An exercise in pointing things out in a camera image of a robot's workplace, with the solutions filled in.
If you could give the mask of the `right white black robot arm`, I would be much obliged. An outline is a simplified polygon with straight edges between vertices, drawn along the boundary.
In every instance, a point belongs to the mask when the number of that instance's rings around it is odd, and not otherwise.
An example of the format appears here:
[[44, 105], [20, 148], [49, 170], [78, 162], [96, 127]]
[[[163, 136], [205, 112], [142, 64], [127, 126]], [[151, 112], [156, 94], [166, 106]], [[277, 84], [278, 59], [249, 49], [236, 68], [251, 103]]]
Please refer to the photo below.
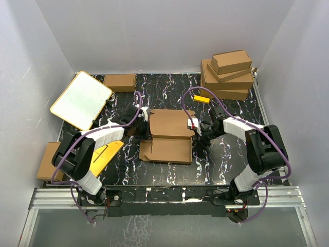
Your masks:
[[275, 125], [254, 125], [239, 117], [229, 117], [222, 107], [211, 108], [209, 115], [211, 122], [188, 119], [188, 128], [194, 131], [192, 149], [206, 150], [213, 139], [231, 134], [245, 142], [248, 161], [244, 170], [230, 182], [227, 191], [214, 191], [210, 197], [214, 203], [245, 203], [260, 185], [261, 179], [285, 166], [288, 161], [280, 131]]

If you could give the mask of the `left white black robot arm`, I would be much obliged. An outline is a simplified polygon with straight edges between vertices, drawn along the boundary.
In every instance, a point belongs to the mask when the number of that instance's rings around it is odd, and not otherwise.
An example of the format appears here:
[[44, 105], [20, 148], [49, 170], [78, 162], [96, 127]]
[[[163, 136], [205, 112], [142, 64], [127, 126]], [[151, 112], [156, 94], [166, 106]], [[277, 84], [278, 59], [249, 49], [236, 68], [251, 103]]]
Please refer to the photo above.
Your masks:
[[149, 137], [150, 111], [149, 107], [136, 105], [129, 107], [123, 115], [108, 119], [103, 126], [89, 131], [68, 131], [54, 153], [51, 164], [70, 178], [71, 184], [78, 187], [82, 197], [90, 204], [104, 204], [105, 187], [90, 168], [93, 153], [98, 148], [129, 136], [142, 139]]

